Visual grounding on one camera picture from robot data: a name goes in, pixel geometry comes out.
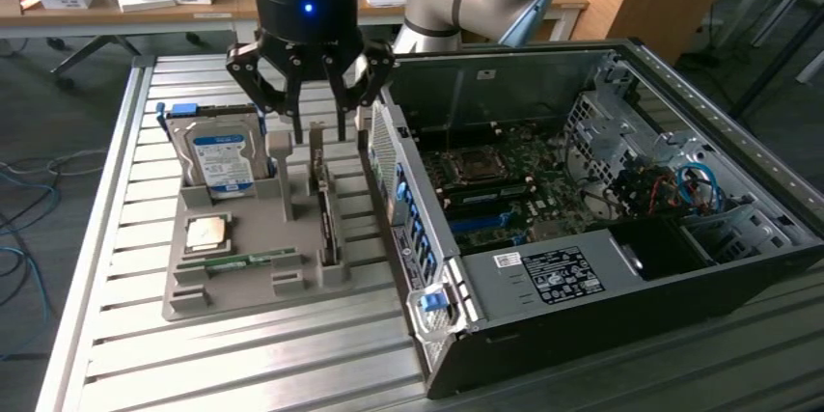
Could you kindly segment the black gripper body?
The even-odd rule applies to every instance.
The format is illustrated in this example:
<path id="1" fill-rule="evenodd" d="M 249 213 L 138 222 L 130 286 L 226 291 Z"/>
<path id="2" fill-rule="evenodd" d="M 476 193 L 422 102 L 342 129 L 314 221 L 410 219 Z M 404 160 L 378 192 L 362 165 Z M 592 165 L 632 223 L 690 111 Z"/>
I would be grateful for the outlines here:
<path id="1" fill-rule="evenodd" d="M 362 50 L 357 28 L 357 0 L 254 0 L 262 37 L 262 56 L 289 75 L 301 62 L 302 78 L 324 80 L 322 55 L 332 54 L 345 71 Z"/>

